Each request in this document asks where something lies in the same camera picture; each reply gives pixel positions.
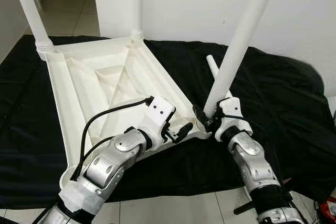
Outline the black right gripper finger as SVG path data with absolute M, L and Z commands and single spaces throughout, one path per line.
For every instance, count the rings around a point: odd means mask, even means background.
M 209 117 L 204 113 L 203 109 L 198 106 L 197 104 L 193 104 L 193 111 L 195 118 L 203 125 L 203 126 L 209 126 L 211 123 L 211 120 Z

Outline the white plastic table top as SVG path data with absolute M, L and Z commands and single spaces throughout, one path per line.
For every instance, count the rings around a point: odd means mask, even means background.
M 208 138 L 195 118 L 193 105 L 148 47 L 131 37 L 74 42 L 55 46 L 55 52 L 40 53 L 46 62 L 60 124 L 67 168 L 60 177 L 63 187 L 82 154 L 104 138 L 138 126 L 147 106 L 123 109 L 95 119 L 95 115 L 148 97 L 162 97 L 175 106 L 171 121 L 175 133 L 193 123 L 187 135 Z

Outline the black table cloth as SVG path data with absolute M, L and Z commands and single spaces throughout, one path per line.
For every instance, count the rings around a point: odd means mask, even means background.
M 186 97 L 204 104 L 214 78 L 206 56 L 221 63 L 226 46 L 146 41 Z M 297 59 L 248 49 L 232 93 L 267 160 L 295 192 L 324 200 L 335 186 L 336 130 L 321 76 Z M 0 209 L 41 209 L 58 195 L 65 148 L 48 75 L 31 35 L 0 62 Z M 236 189 L 242 180 L 226 146 L 193 138 L 136 163 L 111 202 L 193 196 Z

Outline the black metal table leg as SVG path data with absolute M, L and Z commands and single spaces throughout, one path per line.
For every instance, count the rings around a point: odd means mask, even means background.
M 237 202 L 235 203 L 235 208 L 232 213 L 235 216 L 243 214 L 258 215 L 254 200 L 252 200 L 252 198 L 247 194 L 238 195 Z

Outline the red round object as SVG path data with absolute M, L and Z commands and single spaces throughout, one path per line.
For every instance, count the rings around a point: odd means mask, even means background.
M 328 197 L 325 201 L 317 204 L 317 212 L 321 219 L 321 224 L 335 224 L 336 199 Z

